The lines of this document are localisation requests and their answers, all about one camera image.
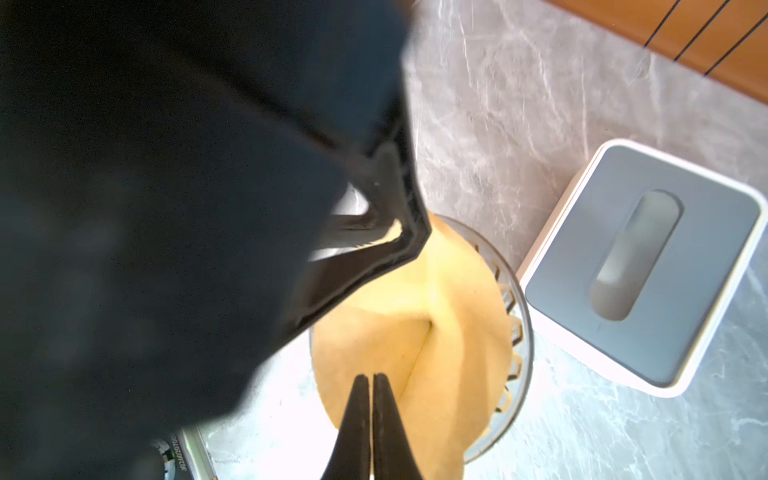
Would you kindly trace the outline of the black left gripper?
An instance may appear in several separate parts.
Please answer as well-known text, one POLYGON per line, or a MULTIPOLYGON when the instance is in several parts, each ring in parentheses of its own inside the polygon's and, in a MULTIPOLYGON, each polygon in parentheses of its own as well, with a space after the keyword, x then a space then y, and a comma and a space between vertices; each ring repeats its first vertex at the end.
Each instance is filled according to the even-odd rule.
POLYGON ((409 1, 1 5, 1 475, 232 413, 401 97, 409 1))

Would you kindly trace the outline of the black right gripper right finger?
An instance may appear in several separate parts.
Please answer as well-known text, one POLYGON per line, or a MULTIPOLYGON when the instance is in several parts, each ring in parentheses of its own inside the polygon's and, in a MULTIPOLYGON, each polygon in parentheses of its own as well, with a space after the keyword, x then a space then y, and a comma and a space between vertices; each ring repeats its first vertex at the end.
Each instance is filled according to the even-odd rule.
POLYGON ((422 480, 388 377, 373 378, 373 475, 375 479, 422 480))

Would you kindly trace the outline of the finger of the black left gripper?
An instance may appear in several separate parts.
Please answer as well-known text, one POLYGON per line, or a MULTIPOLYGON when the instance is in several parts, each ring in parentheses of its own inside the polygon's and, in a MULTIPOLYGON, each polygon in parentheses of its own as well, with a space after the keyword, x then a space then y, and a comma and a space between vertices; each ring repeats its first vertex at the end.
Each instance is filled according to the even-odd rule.
POLYGON ((329 217, 318 248, 337 252, 307 263, 293 306, 277 329, 276 350, 362 286, 416 259, 431 234, 404 90, 396 94, 376 133, 368 154, 347 151, 335 160, 368 207, 362 214, 329 217))

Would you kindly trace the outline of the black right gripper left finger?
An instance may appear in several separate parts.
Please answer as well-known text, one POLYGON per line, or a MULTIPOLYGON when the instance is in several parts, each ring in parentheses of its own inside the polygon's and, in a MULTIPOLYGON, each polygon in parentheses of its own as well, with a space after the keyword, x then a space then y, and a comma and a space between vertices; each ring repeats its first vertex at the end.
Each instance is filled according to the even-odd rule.
POLYGON ((367 480, 370 477, 370 394, 365 375, 355 377, 336 442, 322 480, 367 480))

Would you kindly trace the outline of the brown paper coffee filter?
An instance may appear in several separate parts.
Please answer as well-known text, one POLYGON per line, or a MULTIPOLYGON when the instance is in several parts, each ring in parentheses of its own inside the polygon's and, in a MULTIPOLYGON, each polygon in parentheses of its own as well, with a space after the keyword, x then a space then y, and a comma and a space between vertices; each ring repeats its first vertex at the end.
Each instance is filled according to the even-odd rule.
POLYGON ((312 329, 320 399, 339 427, 360 374, 385 374, 426 479, 460 479, 513 359, 513 322, 484 259, 430 215, 418 258, 361 287, 312 329))

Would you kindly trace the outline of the white grey tissue box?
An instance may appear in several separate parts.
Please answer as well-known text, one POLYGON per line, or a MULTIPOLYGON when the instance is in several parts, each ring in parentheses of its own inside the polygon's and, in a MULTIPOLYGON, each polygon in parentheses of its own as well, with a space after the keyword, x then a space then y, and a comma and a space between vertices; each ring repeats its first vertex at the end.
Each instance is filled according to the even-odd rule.
POLYGON ((611 381, 679 396, 766 225, 755 188, 634 141, 607 141, 520 267, 533 327, 611 381))

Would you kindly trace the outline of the aluminium front rail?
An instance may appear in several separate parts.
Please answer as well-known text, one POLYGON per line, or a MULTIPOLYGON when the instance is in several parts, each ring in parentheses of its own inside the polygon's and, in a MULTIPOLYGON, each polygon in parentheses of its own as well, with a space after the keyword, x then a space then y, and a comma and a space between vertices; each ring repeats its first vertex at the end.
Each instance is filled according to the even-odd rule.
POLYGON ((151 442, 161 457, 164 480, 218 480, 198 427, 151 442))

